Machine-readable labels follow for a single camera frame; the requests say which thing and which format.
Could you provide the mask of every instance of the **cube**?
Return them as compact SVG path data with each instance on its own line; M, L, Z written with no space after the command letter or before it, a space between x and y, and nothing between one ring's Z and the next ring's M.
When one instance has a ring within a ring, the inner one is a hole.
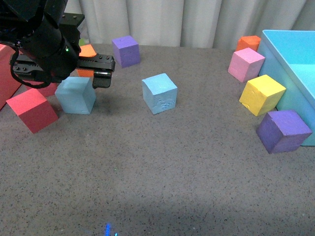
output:
M140 63L139 44L130 35L113 39L112 45L115 60L122 68Z
M260 38L258 36L256 35L243 36L240 38L240 40L238 40L236 51L239 51L245 48L251 48L257 52L259 44L260 44Z
M14 53L13 49L0 44L0 110L21 86L19 82L12 78L10 72L10 57Z
M312 134L294 110L268 112L256 132L269 153L297 150Z
M55 95L63 111L90 114L96 100L92 81L88 77L68 77L58 86Z
M251 48L233 53L228 72L240 82L246 82L258 76L265 57Z
M7 103L32 133L58 120L50 103L34 88L8 99Z
M79 46L81 47L81 46L84 46L84 45L86 45L85 39L80 38L80 39L79 39Z
M142 90L143 99L153 115L175 107L177 87L167 74L142 80Z
M97 55L96 51L94 50L93 46L91 44L81 46L81 52L79 56L81 57L88 57L92 58ZM94 76L94 71L93 70L82 70L82 69L77 69L78 75L80 77L93 77Z
M240 97L240 102L255 116L275 108L286 88L268 75L249 80Z
M34 82L34 81L28 81L28 83L32 84L32 85L39 85L42 84L43 82ZM49 86L45 87L45 88L37 88L37 90L44 96L44 97L49 97L52 95L55 95L57 89L57 84L55 83L51 83Z

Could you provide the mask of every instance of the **light blue container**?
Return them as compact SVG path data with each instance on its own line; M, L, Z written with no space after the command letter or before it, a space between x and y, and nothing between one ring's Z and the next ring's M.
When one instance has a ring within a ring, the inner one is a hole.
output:
M277 109L295 110L313 131L302 145L315 146L315 31L264 30L258 53L259 75L286 87Z

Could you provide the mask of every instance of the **speckled gray surface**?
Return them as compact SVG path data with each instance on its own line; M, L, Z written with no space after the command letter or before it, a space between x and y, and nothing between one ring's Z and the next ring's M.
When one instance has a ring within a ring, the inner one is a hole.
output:
M59 120L32 134L0 111L0 235L103 236L108 222L112 236L314 235L314 147L268 154L263 117L227 73L232 51L140 53L96 89L90 115L65 114L52 96ZM159 73L178 96L154 116L141 80Z

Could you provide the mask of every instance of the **red box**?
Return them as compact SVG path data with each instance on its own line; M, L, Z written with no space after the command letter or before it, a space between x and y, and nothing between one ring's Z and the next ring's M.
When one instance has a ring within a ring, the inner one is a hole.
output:
M19 82L12 78L10 72L10 57L14 53L13 49L0 44L0 110L21 86Z
M47 99L32 88L6 101L32 133L58 120Z

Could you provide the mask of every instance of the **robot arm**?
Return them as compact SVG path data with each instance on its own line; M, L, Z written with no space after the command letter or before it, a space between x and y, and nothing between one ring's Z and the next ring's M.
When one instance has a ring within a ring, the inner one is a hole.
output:
M43 88L82 68L94 70L94 88L109 87L114 58L79 56L77 28L84 15L64 13L66 4L67 0L0 0L0 43L15 50L10 61L12 76L27 86ZM25 80L43 83L34 86Z

